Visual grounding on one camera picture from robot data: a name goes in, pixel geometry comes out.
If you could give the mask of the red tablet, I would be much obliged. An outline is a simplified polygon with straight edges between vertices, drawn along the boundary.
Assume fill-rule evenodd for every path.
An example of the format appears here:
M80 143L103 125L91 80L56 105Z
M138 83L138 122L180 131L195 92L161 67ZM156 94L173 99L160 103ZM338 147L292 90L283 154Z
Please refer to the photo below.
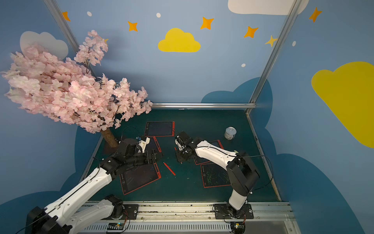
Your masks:
M173 137L175 122L173 121L149 121L146 123L144 136L147 137Z
M155 150L159 153L162 152L161 147L160 147L156 137L154 137L154 136L150 137L150 142L147 144L146 150Z
M209 143L216 147L219 147L220 149L224 149L219 140L210 141ZM202 165L202 164L210 163L210 160L201 158L201 157L196 157L194 162L195 162L195 165Z
M120 175L123 195L134 192L161 178L157 163L137 166Z
M208 163L201 164L200 168L204 188L230 186L228 173L221 166L214 163Z

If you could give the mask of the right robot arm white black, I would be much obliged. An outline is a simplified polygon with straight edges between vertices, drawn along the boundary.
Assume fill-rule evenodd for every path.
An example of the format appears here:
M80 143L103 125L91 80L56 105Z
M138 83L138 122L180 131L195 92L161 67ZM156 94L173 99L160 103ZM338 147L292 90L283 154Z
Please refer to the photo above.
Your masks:
M199 157L227 171L233 191L225 206L213 206L216 219L253 218L251 208L246 202L261 174L246 152L236 153L221 149L200 137L191 138L184 131L175 137L175 144L177 160L180 163Z

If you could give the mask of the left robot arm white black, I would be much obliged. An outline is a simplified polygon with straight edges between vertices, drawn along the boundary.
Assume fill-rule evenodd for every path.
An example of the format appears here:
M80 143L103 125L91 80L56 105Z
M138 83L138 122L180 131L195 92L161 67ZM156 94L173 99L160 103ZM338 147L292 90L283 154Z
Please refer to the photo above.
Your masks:
M148 137L136 140L126 138L118 150L100 162L82 182L45 208L35 207L26 219L27 234L77 234L105 218L123 219L128 212L123 201L109 195L84 211L78 209L99 190L124 172L137 166L154 165L162 153L148 147Z

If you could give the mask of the silver tin can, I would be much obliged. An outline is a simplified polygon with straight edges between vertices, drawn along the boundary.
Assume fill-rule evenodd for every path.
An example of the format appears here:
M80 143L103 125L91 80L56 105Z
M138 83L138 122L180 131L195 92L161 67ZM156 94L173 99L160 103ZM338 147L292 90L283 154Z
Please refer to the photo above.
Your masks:
M228 127L225 130L224 136L227 140L232 140L232 139L234 139L236 134L237 134L237 130L234 127Z

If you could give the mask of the left circuit board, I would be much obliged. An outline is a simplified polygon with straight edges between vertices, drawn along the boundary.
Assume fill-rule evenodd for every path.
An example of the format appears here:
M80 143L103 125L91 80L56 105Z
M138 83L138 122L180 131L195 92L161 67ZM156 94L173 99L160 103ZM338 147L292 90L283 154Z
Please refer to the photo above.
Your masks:
M125 231L126 225L125 223L115 222L115 223L108 223L106 233L107 234L120 234Z

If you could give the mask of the circuit board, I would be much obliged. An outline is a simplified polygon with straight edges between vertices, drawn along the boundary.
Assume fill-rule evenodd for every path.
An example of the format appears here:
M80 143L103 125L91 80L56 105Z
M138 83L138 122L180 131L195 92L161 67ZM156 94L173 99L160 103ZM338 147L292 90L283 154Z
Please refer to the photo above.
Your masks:
M115 223L108 223L106 233L107 234L120 234L125 231L126 225L125 223L115 222Z
M230 224L231 228L231 234L244 234L245 232L245 224L244 223L237 223L237 222L232 222Z

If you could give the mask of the right circuit board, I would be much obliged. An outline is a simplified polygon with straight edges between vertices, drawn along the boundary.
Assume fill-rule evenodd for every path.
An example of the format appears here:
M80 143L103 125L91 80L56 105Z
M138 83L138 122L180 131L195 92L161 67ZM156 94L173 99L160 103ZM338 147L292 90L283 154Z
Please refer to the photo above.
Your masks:
M230 224L231 228L231 234L244 234L245 232L245 224L244 223L237 223L237 222L232 222Z

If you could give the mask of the pink cherry blossom tree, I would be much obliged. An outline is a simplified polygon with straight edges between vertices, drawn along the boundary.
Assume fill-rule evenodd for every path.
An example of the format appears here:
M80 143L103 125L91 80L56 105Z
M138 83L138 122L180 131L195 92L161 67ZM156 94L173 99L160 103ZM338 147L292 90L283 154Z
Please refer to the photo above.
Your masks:
M10 86L6 96L30 114L106 134L152 109L144 88L134 91L125 78L116 82L91 73L89 66L100 64L107 51L96 31L88 33L74 58L65 60L35 43L11 55L11 67L2 73Z

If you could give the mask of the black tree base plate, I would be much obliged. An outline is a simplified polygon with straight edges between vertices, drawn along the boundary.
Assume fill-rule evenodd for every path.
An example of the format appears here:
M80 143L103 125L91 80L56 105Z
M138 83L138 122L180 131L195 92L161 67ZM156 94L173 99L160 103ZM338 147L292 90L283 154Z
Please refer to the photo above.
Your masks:
M110 155L114 153L119 148L120 140L114 136L103 136L105 140L103 154Z

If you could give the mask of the aluminium back rail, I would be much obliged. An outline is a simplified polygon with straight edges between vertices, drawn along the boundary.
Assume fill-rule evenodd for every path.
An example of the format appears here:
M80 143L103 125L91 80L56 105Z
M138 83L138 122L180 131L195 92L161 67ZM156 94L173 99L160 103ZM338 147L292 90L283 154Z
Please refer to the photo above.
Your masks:
M255 109L255 103L153 103L152 109Z

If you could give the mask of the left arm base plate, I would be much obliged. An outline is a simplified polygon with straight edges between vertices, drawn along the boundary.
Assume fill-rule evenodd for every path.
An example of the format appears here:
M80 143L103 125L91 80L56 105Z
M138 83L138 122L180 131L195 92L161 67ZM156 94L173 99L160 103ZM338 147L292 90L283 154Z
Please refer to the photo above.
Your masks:
M119 207L116 219L118 220L135 220L138 215L138 204L122 204Z

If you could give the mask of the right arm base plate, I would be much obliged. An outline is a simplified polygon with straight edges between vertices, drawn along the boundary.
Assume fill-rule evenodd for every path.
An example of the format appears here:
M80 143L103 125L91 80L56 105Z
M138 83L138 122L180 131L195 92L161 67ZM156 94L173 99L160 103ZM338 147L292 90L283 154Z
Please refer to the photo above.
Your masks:
M216 219L253 219L254 214L249 203L245 203L240 210L227 204L214 204L212 207Z

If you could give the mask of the aluminium rail frame front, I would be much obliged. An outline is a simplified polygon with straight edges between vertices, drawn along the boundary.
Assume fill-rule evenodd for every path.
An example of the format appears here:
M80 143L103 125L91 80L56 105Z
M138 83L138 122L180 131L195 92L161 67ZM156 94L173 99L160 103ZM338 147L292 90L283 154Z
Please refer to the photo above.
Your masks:
M107 234L108 223L125 223L121 234L127 233L230 233L232 222L244 223L244 233L299 234L291 206L287 202L254 202L253 219L216 219L212 207L217 202L126 202L138 204L135 220L105 218L86 227L78 234ZM78 211L96 205L87 202Z

